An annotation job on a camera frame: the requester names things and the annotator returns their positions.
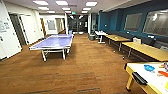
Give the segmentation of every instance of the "door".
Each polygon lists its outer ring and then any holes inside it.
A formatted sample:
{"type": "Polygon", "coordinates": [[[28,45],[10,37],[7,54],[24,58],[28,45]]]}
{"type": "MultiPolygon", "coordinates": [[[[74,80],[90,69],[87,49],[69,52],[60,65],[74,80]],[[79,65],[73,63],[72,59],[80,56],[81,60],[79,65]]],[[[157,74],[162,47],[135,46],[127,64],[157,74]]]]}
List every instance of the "door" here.
{"type": "Polygon", "coordinates": [[[0,3],[0,14],[0,37],[2,39],[0,41],[0,50],[3,50],[0,54],[2,54],[2,57],[6,54],[7,58],[9,58],[20,52],[21,46],[3,2],[0,3]]]}
{"type": "Polygon", "coordinates": [[[23,22],[23,27],[25,29],[29,44],[36,42],[38,39],[36,36],[36,31],[34,29],[34,25],[33,25],[34,22],[32,17],[27,15],[20,15],[20,16],[23,22]]]}
{"type": "Polygon", "coordinates": [[[43,18],[41,18],[40,20],[41,20],[41,25],[42,25],[42,28],[43,28],[43,34],[45,36],[46,35],[46,31],[45,31],[45,26],[44,26],[43,18]]]}
{"type": "Polygon", "coordinates": [[[87,33],[88,15],[71,15],[68,17],[69,30],[87,33]]]}
{"type": "Polygon", "coordinates": [[[19,42],[20,42],[21,46],[26,45],[26,40],[25,40],[25,37],[23,35],[23,32],[22,32],[23,30],[21,28],[21,24],[20,24],[20,21],[19,21],[19,16],[16,15],[16,14],[9,14],[9,16],[11,18],[13,27],[15,29],[16,35],[19,39],[19,42]]]}

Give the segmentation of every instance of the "fluorescent light panel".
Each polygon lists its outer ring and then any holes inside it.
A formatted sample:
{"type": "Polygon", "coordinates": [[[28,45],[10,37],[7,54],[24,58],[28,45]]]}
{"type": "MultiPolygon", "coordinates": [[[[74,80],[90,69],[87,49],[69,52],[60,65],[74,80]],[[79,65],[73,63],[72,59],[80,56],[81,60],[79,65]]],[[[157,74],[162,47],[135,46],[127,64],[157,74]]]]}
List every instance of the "fluorescent light panel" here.
{"type": "Polygon", "coordinates": [[[65,11],[66,13],[71,13],[71,11],[65,11]]]}
{"type": "Polygon", "coordinates": [[[55,13],[55,11],[47,11],[48,13],[55,13]]]}
{"type": "Polygon", "coordinates": [[[56,1],[58,5],[68,5],[66,1],[56,1]]]}
{"type": "Polygon", "coordinates": [[[71,19],[74,19],[74,17],[73,16],[70,16],[71,17],[71,19]]]}
{"type": "Polygon", "coordinates": [[[38,7],[38,8],[41,9],[41,10],[49,10],[48,7],[38,7]]]}
{"type": "Polygon", "coordinates": [[[34,3],[38,4],[38,5],[48,5],[48,3],[46,1],[39,1],[39,0],[36,0],[36,1],[33,1],[34,3]]]}
{"type": "Polygon", "coordinates": [[[62,8],[63,10],[70,10],[70,8],[62,8]]]}
{"type": "Polygon", "coordinates": [[[79,19],[81,19],[83,17],[83,15],[79,16],[79,19]]]}
{"type": "Polygon", "coordinates": [[[87,13],[88,11],[82,11],[82,13],[87,13]]]}
{"type": "Polygon", "coordinates": [[[97,2],[87,2],[86,6],[96,6],[97,2]]]}
{"type": "Polygon", "coordinates": [[[90,10],[91,8],[83,8],[83,10],[90,10]]]}

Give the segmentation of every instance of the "desk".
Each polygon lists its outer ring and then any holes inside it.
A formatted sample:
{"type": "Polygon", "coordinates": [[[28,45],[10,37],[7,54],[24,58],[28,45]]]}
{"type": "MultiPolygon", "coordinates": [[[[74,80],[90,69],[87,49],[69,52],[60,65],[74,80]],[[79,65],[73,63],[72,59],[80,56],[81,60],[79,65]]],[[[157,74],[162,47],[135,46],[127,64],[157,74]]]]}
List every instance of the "desk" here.
{"type": "Polygon", "coordinates": [[[107,38],[109,38],[109,44],[110,44],[110,39],[113,41],[118,41],[120,42],[120,46],[118,48],[118,50],[120,51],[121,49],[121,45],[123,41],[130,41],[130,39],[124,38],[124,37],[120,37],[118,35],[105,35],[107,38]]]}
{"type": "Polygon", "coordinates": [[[147,94],[168,94],[165,86],[168,82],[168,77],[165,76],[157,76],[158,71],[165,71],[164,68],[159,68],[162,63],[161,62],[139,62],[139,63],[127,63],[125,66],[126,71],[129,73],[130,77],[126,86],[126,89],[129,91],[132,88],[132,85],[135,81],[132,73],[137,72],[142,78],[144,78],[147,83],[146,85],[139,86],[147,93],[147,94]],[[150,65],[155,67],[155,70],[152,72],[146,71],[144,69],[144,65],[150,65]]]}
{"type": "Polygon", "coordinates": [[[108,34],[106,34],[105,32],[103,32],[103,31],[95,31],[95,33],[96,33],[96,35],[98,35],[98,36],[100,36],[100,41],[98,42],[98,43],[105,43],[105,42],[102,42],[102,40],[103,40],[103,35],[108,35],[108,34]]]}
{"type": "Polygon", "coordinates": [[[122,44],[130,47],[128,57],[131,54],[131,49],[134,49],[158,61],[168,61],[168,52],[164,50],[146,44],[138,44],[134,42],[122,42],[122,44]]]}

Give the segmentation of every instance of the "table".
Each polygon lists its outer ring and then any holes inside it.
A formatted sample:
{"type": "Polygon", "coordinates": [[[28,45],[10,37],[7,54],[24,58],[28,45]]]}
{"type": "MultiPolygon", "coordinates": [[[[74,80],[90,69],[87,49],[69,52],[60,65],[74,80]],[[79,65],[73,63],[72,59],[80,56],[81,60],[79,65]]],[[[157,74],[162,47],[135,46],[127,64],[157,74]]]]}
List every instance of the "table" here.
{"type": "Polygon", "coordinates": [[[125,66],[126,71],[129,73],[130,77],[126,86],[128,91],[131,90],[134,81],[137,81],[139,86],[147,93],[147,94],[168,94],[168,90],[166,90],[165,86],[168,82],[168,77],[165,76],[157,76],[158,71],[165,71],[164,68],[159,68],[163,62],[139,62],[139,63],[127,63],[125,66]],[[144,65],[150,65],[155,67],[154,71],[146,71],[144,69],[144,65]],[[138,77],[142,77],[147,83],[141,83],[142,80],[136,79],[133,76],[133,73],[138,73],[138,77]]]}
{"type": "Polygon", "coordinates": [[[122,42],[122,44],[130,47],[128,57],[131,54],[131,49],[134,49],[158,61],[168,61],[168,52],[164,50],[146,44],[138,44],[134,42],[122,42]]]}
{"type": "Polygon", "coordinates": [[[108,35],[106,34],[105,32],[103,31],[95,31],[96,35],[100,36],[100,41],[98,43],[105,43],[105,42],[102,42],[103,40],[103,35],[108,35]]]}
{"type": "Polygon", "coordinates": [[[65,50],[69,53],[73,34],[52,35],[39,43],[29,47],[30,50],[41,50],[43,59],[46,61],[46,55],[49,52],[62,52],[65,60],[65,50]]]}
{"type": "Polygon", "coordinates": [[[130,41],[130,39],[124,38],[124,37],[120,37],[118,35],[105,35],[107,38],[109,38],[109,44],[110,44],[110,39],[113,41],[118,41],[120,42],[120,46],[118,48],[118,50],[120,51],[121,49],[121,45],[123,41],[130,41]]]}

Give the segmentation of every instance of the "dark blue wall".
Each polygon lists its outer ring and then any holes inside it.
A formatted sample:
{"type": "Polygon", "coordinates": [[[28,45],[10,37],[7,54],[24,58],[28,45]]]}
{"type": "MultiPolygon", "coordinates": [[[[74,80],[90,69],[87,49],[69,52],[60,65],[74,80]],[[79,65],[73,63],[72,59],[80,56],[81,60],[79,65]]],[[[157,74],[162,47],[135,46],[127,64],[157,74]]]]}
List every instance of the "dark blue wall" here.
{"type": "Polygon", "coordinates": [[[151,35],[151,34],[142,33],[142,31],[145,25],[148,12],[164,10],[164,9],[168,9],[168,0],[152,0],[149,2],[142,3],[125,9],[117,9],[117,10],[110,11],[108,13],[102,12],[103,17],[101,17],[100,27],[101,27],[101,30],[104,30],[104,31],[114,30],[114,31],[119,31],[124,33],[129,32],[132,35],[147,37],[148,35],[151,35]],[[125,31],[124,26],[125,26],[126,16],[130,14],[137,14],[137,13],[142,13],[142,18],[141,18],[138,31],[137,32],[125,31]],[[108,23],[110,25],[108,30],[107,28],[103,27],[103,24],[105,23],[108,23]]]}
{"type": "Polygon", "coordinates": [[[98,30],[107,32],[110,30],[111,13],[110,12],[99,12],[98,30]]]}

